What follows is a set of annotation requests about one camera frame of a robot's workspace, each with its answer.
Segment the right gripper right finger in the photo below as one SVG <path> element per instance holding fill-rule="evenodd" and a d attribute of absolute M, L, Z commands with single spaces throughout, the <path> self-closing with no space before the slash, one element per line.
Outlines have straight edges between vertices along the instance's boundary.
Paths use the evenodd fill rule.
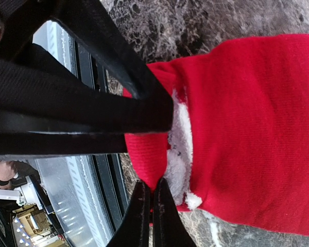
<path fill-rule="evenodd" d="M 161 178 L 153 194 L 153 246 L 195 246 L 185 229 L 171 195 L 168 182 Z"/>

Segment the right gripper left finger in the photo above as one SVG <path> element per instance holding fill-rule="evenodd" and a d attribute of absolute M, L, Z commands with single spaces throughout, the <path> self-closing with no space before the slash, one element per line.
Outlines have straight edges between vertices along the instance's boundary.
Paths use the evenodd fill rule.
<path fill-rule="evenodd" d="M 149 246 L 150 188 L 138 181 L 122 223 L 107 247 Z"/>

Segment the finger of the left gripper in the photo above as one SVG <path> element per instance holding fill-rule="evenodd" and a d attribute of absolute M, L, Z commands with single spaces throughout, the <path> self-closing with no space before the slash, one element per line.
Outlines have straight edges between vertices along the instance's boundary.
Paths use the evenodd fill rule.
<path fill-rule="evenodd" d="M 47 72 L 16 59 L 46 22 L 58 22 L 115 74 L 131 97 L 97 92 L 69 71 Z M 0 1 L 0 109 L 86 125 L 95 132 L 167 132 L 173 101 L 100 1 Z"/>
<path fill-rule="evenodd" d="M 122 134 L 0 132 L 0 157 L 58 157 L 126 152 Z"/>

